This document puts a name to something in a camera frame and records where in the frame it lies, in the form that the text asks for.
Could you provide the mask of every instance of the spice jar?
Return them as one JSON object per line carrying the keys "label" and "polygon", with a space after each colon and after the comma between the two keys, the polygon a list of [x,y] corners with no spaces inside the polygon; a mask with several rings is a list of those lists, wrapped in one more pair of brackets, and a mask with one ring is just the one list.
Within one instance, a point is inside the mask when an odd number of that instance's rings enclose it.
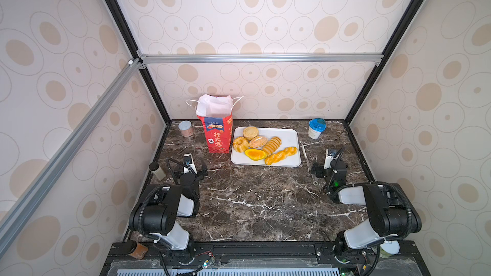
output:
{"label": "spice jar", "polygon": [[183,120],[179,123],[179,130],[183,137],[190,137],[193,135],[193,126],[189,120]]}

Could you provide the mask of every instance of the metal bar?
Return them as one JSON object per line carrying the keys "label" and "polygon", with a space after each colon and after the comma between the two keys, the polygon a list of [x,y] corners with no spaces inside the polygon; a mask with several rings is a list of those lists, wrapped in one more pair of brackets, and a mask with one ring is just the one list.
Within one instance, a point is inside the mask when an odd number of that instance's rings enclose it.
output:
{"label": "metal bar", "polygon": [[[117,0],[105,0],[107,7],[109,8],[109,11],[111,12],[114,22],[119,28],[119,31],[121,35],[123,36],[123,39],[128,46],[128,49],[130,50],[131,55],[134,58],[139,58],[139,52],[138,52],[138,45],[135,39],[133,38],[133,35],[131,33],[130,27],[128,23],[126,22],[126,19],[124,17],[123,12],[121,11],[121,8],[118,4]],[[157,91],[157,87],[155,86],[155,83],[150,76],[150,72],[144,65],[142,69],[140,69],[141,76],[143,77],[143,80],[145,81],[145,84],[148,87],[148,90],[150,91],[150,95],[152,95],[152,98],[155,102],[155,105],[157,106],[157,109],[159,110],[163,120],[165,121],[165,124],[170,123],[170,116],[169,113],[167,112],[167,109],[165,108],[163,101],[160,97],[159,92]]]}
{"label": "metal bar", "polygon": [[368,163],[365,160],[365,156],[363,156],[363,152],[361,152],[360,146],[358,145],[358,142],[356,141],[353,132],[351,131],[350,125],[347,124],[346,121],[343,121],[343,126],[344,129],[346,130],[348,138],[350,139],[351,145],[353,145],[354,151],[356,152],[356,156],[360,160],[361,169],[363,169],[363,173],[367,177],[368,181],[375,181],[375,177],[373,176],[372,171],[368,167]]}
{"label": "metal bar", "polygon": [[354,119],[354,116],[356,115],[359,108],[363,104],[363,101],[365,101],[365,98],[367,97],[368,93],[370,93],[370,90],[375,84],[375,81],[377,81],[378,75],[380,75],[385,65],[389,61],[392,53],[396,50],[397,45],[399,44],[400,40],[402,40],[402,37],[404,36],[412,20],[414,19],[414,16],[418,13],[423,2],[424,0],[411,0],[411,2],[409,3],[408,8],[402,15],[399,24],[397,25],[396,29],[394,30],[394,33],[390,37],[389,42],[387,43],[387,45],[384,48],[384,51],[382,52],[384,54],[382,61],[380,62],[380,64],[375,65],[374,69],[372,70],[372,73],[370,74],[367,81],[365,82],[365,85],[361,89],[360,94],[358,94],[358,97],[353,103],[353,107],[351,107],[350,111],[348,112],[348,115],[346,116],[345,119],[348,124],[350,124],[351,121]]}
{"label": "metal bar", "polygon": [[380,62],[381,53],[328,54],[223,54],[223,55],[142,55],[144,64],[152,63],[246,63],[246,62]]}
{"label": "metal bar", "polygon": [[139,59],[134,59],[131,65],[126,65],[71,133],[58,153],[51,158],[31,187],[17,200],[10,210],[11,213],[0,226],[0,257],[7,251],[139,66],[141,66]]}

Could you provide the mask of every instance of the blue lid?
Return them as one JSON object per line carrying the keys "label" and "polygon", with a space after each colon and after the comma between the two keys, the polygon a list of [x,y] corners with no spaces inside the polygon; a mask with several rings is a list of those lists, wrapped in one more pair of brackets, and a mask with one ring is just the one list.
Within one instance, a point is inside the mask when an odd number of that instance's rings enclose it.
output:
{"label": "blue lid", "polygon": [[323,132],[326,129],[326,121],[324,119],[313,119],[308,122],[310,128],[318,132]]}
{"label": "blue lid", "polygon": [[180,130],[188,130],[191,128],[191,122],[188,120],[183,120],[179,123],[179,129]]}

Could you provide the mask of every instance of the marble tabletop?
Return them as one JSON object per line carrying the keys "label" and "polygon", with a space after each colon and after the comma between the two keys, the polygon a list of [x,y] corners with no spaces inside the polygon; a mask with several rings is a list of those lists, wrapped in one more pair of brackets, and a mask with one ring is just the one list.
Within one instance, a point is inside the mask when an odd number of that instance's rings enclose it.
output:
{"label": "marble tabletop", "polygon": [[[327,121],[320,138],[308,137],[308,120],[234,120],[233,127],[290,128],[298,133],[302,163],[296,168],[236,165],[230,153],[209,153],[199,120],[193,120],[194,134],[181,135],[174,121],[163,145],[159,164],[168,172],[165,159],[181,160],[186,153],[200,167],[208,166],[208,177],[200,185],[200,209],[196,218],[178,218],[181,227],[196,241],[326,241],[341,230],[367,218],[366,208],[334,204],[322,193],[320,180],[313,185],[302,154],[302,144],[311,162],[324,163],[326,149],[346,145],[343,160],[349,165],[348,183],[367,181],[358,157],[341,122]],[[173,184],[169,173],[163,181]],[[137,232],[133,239],[145,240]]]}

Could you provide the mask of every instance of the white tray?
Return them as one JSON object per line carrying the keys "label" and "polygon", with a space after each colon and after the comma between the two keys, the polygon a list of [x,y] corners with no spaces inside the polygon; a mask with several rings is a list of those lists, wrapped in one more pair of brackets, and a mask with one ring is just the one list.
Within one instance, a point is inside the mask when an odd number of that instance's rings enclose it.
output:
{"label": "white tray", "polygon": [[[234,132],[234,139],[238,137],[242,137],[242,132],[245,127],[237,127]],[[264,160],[253,161],[249,159],[243,152],[236,152],[232,148],[232,156],[230,160],[232,160],[235,164],[243,164],[243,165],[262,165],[262,166],[286,166],[286,167],[297,167],[300,165],[300,150],[298,149],[298,137],[297,132],[293,129],[280,129],[280,128],[258,128],[259,135],[267,137],[268,139],[273,137],[279,137],[281,139],[281,145],[275,152],[279,152],[284,150],[287,147],[296,147],[297,154],[287,157],[280,162],[273,163],[272,165],[266,165]]]}

